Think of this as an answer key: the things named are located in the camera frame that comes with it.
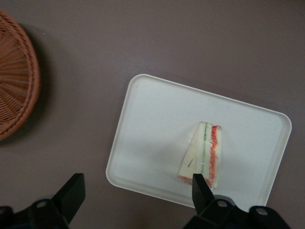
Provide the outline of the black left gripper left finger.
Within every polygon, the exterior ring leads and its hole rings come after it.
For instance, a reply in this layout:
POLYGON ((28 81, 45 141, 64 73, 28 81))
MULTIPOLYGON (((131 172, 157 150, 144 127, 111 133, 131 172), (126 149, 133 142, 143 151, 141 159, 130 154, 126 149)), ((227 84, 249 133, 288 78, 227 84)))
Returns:
POLYGON ((84 174, 76 173, 52 198, 37 200, 16 213, 14 228, 68 229, 84 200, 84 174))

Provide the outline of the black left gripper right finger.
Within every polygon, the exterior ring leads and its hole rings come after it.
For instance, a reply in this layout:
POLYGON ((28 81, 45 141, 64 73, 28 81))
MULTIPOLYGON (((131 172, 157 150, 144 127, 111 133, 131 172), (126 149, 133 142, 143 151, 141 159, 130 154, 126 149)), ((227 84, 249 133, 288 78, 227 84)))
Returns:
POLYGON ((249 229, 247 213, 229 197, 214 195, 201 174, 193 174, 192 199, 196 215, 185 229, 249 229))

